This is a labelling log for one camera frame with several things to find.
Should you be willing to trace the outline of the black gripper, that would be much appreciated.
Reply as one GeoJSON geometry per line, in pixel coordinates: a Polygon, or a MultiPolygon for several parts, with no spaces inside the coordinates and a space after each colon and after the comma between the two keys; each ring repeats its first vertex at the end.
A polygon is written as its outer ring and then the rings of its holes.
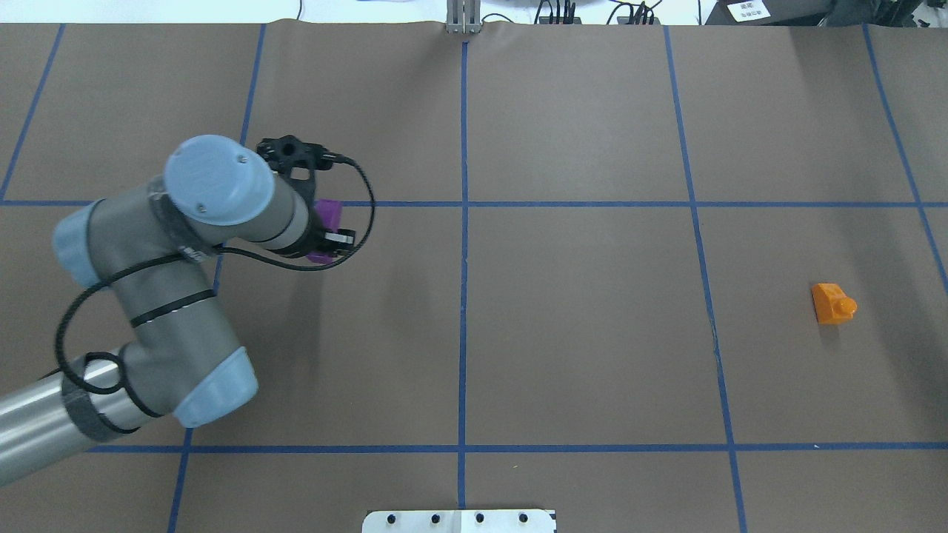
{"type": "Polygon", "coordinates": [[[351,253],[358,243],[358,233],[353,230],[328,232],[312,205],[306,209],[304,232],[296,243],[296,257],[306,258],[309,253],[323,252],[326,256],[341,256],[351,253]]]}

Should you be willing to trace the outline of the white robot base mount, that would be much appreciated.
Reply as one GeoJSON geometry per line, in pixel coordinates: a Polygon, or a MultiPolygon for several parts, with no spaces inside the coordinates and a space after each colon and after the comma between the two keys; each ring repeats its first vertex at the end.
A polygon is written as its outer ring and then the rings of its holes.
{"type": "Polygon", "coordinates": [[[443,509],[370,512],[362,532],[556,532],[555,512],[544,509],[443,509]]]}

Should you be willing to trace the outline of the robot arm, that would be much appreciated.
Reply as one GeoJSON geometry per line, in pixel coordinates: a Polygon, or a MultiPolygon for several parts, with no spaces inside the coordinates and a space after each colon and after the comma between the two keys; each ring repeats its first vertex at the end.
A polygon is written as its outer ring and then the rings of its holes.
{"type": "Polygon", "coordinates": [[[319,172],[355,159],[297,136],[254,149],[181,143],[160,175],[62,219],[56,257],[82,286],[57,324],[56,368],[2,398],[2,483],[172,415],[194,429],[250,401],[258,381],[203,264],[239,255],[293,271],[339,266],[366,243],[316,209],[319,172]]]}

